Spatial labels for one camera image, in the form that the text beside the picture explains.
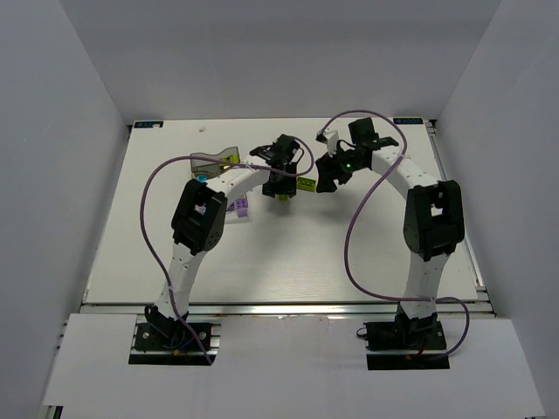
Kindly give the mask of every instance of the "small purple block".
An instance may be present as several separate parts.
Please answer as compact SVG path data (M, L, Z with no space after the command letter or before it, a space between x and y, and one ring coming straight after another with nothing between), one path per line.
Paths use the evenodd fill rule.
M239 198L235 201L235 208L237 209L237 216L239 218L248 216L248 200L246 198Z

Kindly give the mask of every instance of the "white table surface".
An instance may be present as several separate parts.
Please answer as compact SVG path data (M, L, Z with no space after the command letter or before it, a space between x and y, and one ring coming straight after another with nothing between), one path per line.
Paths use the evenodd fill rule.
M139 203L145 181L161 162L195 152L215 154L238 146L241 158L280 134L307 141L316 157L325 146L314 141L325 119L170 120L161 128L132 130L128 151L103 238L86 291L87 303L149 303L161 291L163 276L141 238ZM348 123L333 124L349 140ZM376 131L397 132L382 120ZM411 159L438 175L425 127L402 126ZM300 171L308 158L300 163ZM317 179L316 169L307 177ZM218 246L204 260L194 284L194 303L275 303L371 301L348 281L343 268L343 240L350 218L378 175L368 170L334 194L298 191L291 202L248 194L248 219L228 217ZM170 261L170 220L190 163L165 168L148 196L146 224L162 260ZM402 234L404 199L386 182L373 194L355 226L350 246L354 276L372 291L400 296L410 262ZM462 245L446 265L440 296L476 299L474 273Z
M368 371L359 319L223 319L211 367L128 365L135 315L73 314L46 390L63 418L510 419L543 415L512 322L474 319L439 371ZM463 319L442 319L451 346Z

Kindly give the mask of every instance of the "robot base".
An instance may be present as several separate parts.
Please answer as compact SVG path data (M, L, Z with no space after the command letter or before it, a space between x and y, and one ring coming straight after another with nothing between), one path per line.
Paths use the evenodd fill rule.
M450 368L447 356L423 354L424 351L446 350L445 333L439 321L431 330L419 334L413 345L405 343L394 321L365 323L365 327L367 349L375 352L367 354L369 371ZM418 354L390 354L392 351L403 350L414 350Z
M190 323L190 326L197 333L206 351L210 350L211 323ZM190 340L190 332L184 328L184 333L180 339L173 342L169 341L158 333L149 323L141 323L135 336L134 349L143 354L130 354L128 364L143 365L209 365L195 340Z

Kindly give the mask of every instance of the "white wall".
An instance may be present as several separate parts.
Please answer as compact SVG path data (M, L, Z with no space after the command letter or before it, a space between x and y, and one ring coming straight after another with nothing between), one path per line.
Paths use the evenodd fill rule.
M134 119L438 117L500 0L61 0Z
M56 0L0 12L0 417L35 417L127 132Z
M439 139L463 188L491 299L512 318L552 418L559 418L558 115L559 2L504 0L441 115Z

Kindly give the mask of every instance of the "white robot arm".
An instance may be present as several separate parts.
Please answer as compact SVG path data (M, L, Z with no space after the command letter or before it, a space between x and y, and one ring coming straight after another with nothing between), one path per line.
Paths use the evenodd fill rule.
M266 161L258 156L249 155L244 161L247 164L266 165ZM234 203L237 198L246 192L268 182L269 175L269 172L265 170L238 168L228 170L222 175L206 181L206 184L211 190L223 193L228 203ZM194 285L198 268L207 253L208 251L200 251L196 255L192 255L190 248L185 244L173 243L173 257L169 267L169 276L173 283L176 307L182 316L189 311L190 290ZM155 301L155 306L164 316L175 318L167 285L163 287L159 298Z
M317 137L327 144L327 153L316 161L317 192L334 192L334 180L346 183L361 168L384 175L400 156L396 141L379 138L371 118L352 122L349 131L350 149L341 147L344 141L335 130ZM403 297L423 299L401 301L398 306L397 327L405 340L414 333L427 333L435 325L438 286L448 258L464 239L464 218L459 185L427 174L409 158L404 157L387 180L406 201L404 239L411 262Z
M188 315L190 291L200 264L222 236L229 203L259 185L263 185L262 193L267 196L294 196L297 162L293 158L299 148L294 137L281 135L272 145L251 151L243 160L246 168L228 170L207 182L187 182L171 221L174 243L169 267L170 290L183 319ZM267 166L275 171L251 166ZM183 333L167 284L145 313L148 323L167 341L173 341L177 332Z

